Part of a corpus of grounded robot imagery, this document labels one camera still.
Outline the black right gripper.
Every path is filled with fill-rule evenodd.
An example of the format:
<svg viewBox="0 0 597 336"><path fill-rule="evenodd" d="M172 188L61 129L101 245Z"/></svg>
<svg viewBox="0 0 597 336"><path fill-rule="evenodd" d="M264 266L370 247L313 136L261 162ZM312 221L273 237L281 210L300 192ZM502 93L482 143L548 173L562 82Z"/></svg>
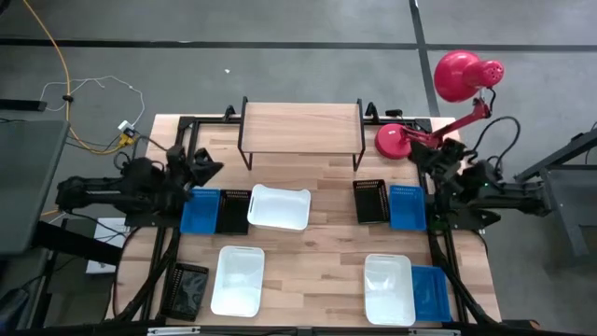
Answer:
<svg viewBox="0 0 597 336"><path fill-rule="evenodd" d="M448 138L439 149L416 141L410 142L410 148L410 160L425 161L419 164L421 171L439 185L444 185L455 181L465 156L466 145Z"/></svg>

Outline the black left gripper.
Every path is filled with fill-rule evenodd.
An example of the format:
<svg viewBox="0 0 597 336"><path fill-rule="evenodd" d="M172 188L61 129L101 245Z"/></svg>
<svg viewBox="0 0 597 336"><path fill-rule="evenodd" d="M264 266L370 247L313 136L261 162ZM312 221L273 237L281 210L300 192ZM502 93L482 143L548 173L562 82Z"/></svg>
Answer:
<svg viewBox="0 0 597 336"><path fill-rule="evenodd" d="M193 158L195 163L189 168L183 146L174 145L166 151L166 177L170 187L191 189L192 183L202 187L223 168L221 162L212 161L204 147L197 149Z"/></svg>

